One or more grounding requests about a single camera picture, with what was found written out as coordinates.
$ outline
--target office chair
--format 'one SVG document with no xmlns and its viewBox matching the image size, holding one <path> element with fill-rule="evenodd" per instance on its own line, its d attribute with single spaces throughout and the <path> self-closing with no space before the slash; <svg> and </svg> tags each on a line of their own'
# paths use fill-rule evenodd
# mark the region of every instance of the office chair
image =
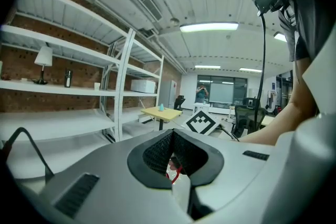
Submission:
<svg viewBox="0 0 336 224">
<path fill-rule="evenodd" d="M 247 134 L 254 132 L 255 109 L 249 108 L 245 105 L 236 105 L 235 112 L 236 112 L 236 122 L 233 123 L 231 132 L 238 138 L 242 136 L 244 129 L 247 129 Z M 257 130 L 260 128 L 260 125 L 263 122 L 265 115 L 266 115 L 266 109 L 259 108 L 257 115 Z"/>
<path fill-rule="evenodd" d="M 257 101 L 258 101 L 257 98 L 247 97 L 247 98 L 243 99 L 243 105 L 245 105 L 245 106 L 247 106 L 249 108 L 255 108 L 256 105 L 257 105 Z"/>
<path fill-rule="evenodd" d="M 182 111 L 181 105 L 183 104 L 184 101 L 185 101 L 184 95 L 179 95 L 175 100 L 174 109 Z"/>
</svg>

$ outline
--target ceiling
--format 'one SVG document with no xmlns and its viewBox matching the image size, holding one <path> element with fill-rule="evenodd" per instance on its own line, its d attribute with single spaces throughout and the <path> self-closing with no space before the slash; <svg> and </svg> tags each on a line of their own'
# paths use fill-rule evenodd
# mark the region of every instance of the ceiling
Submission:
<svg viewBox="0 0 336 224">
<path fill-rule="evenodd" d="M 139 0 L 98 0 L 137 30 L 154 32 L 158 40 L 188 72 L 195 65 L 218 65 L 218 74 L 245 76 L 239 68 L 261 69 L 263 33 L 252 0 L 151 0 L 162 18 L 157 21 Z M 182 34 L 171 23 L 238 22 L 236 31 L 204 31 Z M 266 70 L 270 77 L 292 69 L 287 44 L 275 40 L 281 31 L 277 14 L 265 15 Z"/>
</svg>

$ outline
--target ceiling light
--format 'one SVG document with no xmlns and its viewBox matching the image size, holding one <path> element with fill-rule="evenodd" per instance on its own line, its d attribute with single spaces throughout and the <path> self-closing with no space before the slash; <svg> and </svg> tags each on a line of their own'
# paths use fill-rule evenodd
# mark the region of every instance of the ceiling light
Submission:
<svg viewBox="0 0 336 224">
<path fill-rule="evenodd" d="M 275 33 L 274 38 L 278 39 L 278 40 L 281 40 L 281 41 L 284 41 L 284 42 L 287 42 L 287 39 L 286 39 L 285 35 L 282 34 L 282 33 L 279 33 L 279 32 Z"/>
<path fill-rule="evenodd" d="M 209 30 L 237 30 L 237 28 L 237 23 L 202 23 L 180 26 L 180 30 L 183 33 Z"/>
<path fill-rule="evenodd" d="M 241 71 L 250 71 L 250 72 L 257 72 L 257 73 L 261 73 L 262 70 L 259 69 L 250 69 L 250 68 L 240 68 Z"/>
<path fill-rule="evenodd" d="M 195 68 L 213 68 L 213 69 L 220 69 L 220 66 L 195 66 Z"/>
</svg>

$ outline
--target white lamp shade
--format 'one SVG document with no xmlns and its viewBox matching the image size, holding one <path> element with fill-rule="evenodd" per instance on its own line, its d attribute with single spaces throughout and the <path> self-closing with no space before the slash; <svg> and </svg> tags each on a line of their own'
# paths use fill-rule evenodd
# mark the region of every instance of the white lamp shade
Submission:
<svg viewBox="0 0 336 224">
<path fill-rule="evenodd" d="M 53 65 L 52 56 L 52 49 L 47 46 L 43 46 L 40 48 L 34 63 L 40 66 L 51 67 Z"/>
</svg>

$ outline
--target black cable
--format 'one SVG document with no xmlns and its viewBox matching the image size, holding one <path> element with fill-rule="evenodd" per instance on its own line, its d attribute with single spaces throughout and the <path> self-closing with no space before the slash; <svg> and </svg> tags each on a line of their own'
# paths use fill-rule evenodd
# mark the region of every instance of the black cable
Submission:
<svg viewBox="0 0 336 224">
<path fill-rule="evenodd" d="M 48 166 L 48 164 L 44 160 L 44 158 L 43 158 L 40 150 L 36 146 L 36 144 L 35 144 L 32 136 L 30 135 L 30 133 L 25 128 L 23 128 L 23 127 L 19 127 L 18 129 L 16 129 L 16 131 L 6 141 L 4 147 L 2 148 L 2 151 L 4 153 L 4 157 L 5 157 L 5 161 L 7 161 L 8 156 L 9 156 L 9 154 L 11 152 L 12 146 L 13 146 L 15 140 L 17 139 L 17 137 L 20 135 L 20 133 L 25 133 L 28 136 L 28 139 L 29 139 L 30 143 L 32 144 L 33 148 L 35 149 L 35 151 L 36 151 L 38 157 L 40 158 L 41 162 L 45 166 L 45 169 L 46 169 L 46 182 L 49 181 L 54 176 L 54 173 L 51 171 L 50 167 Z"/>
<path fill-rule="evenodd" d="M 224 133 L 226 133 L 228 136 L 230 136 L 231 138 L 232 138 L 232 136 L 233 136 L 235 140 L 237 140 L 238 142 L 240 142 L 239 139 L 238 139 L 233 133 L 229 133 L 227 130 L 223 129 L 221 125 L 219 125 L 219 128 L 220 128 Z"/>
<path fill-rule="evenodd" d="M 255 131 L 257 131 L 257 118 L 258 118 L 258 110 L 259 110 L 259 104 L 260 104 L 260 99 L 261 99 L 261 93 L 262 93 L 262 88 L 264 84 L 264 72 L 265 72 L 265 58 L 266 58 L 266 24 L 265 24 L 265 18 L 264 15 L 260 15 L 261 22 L 262 22 L 262 30 L 264 31 L 264 57 L 263 57 L 263 63 L 262 63 L 262 71 L 261 71 L 261 78 L 260 78 L 260 85 L 259 85 L 259 91 L 258 91 L 258 96 L 257 96 L 257 104 L 256 104 L 256 109 L 255 109 L 255 114 L 254 114 L 254 124 L 255 124 Z"/>
</svg>

